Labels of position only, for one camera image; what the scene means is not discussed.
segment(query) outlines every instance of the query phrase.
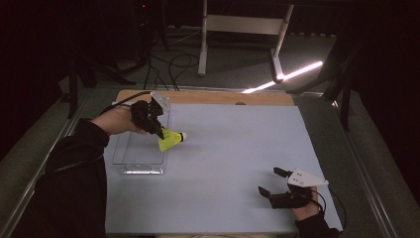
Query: person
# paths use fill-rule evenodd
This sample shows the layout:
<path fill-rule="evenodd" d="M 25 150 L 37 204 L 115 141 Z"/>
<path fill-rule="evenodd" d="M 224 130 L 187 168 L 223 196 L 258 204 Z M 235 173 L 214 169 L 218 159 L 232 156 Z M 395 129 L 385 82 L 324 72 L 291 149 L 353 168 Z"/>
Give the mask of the person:
<path fill-rule="evenodd" d="M 115 107 L 93 120 L 79 119 L 73 135 L 62 138 L 52 149 L 45 173 L 11 237 L 105 238 L 103 153 L 109 136 L 127 131 L 147 133 L 132 122 L 127 106 Z M 338 236 L 312 202 L 292 212 L 301 238 Z"/>
<path fill-rule="evenodd" d="M 318 202 L 316 186 L 311 187 L 312 200 Z M 300 238 L 336 238 L 340 236 L 339 230 L 330 228 L 324 219 L 324 213 L 319 205 L 309 201 L 306 206 L 291 208 L 296 217 L 295 224 L 299 230 Z"/>

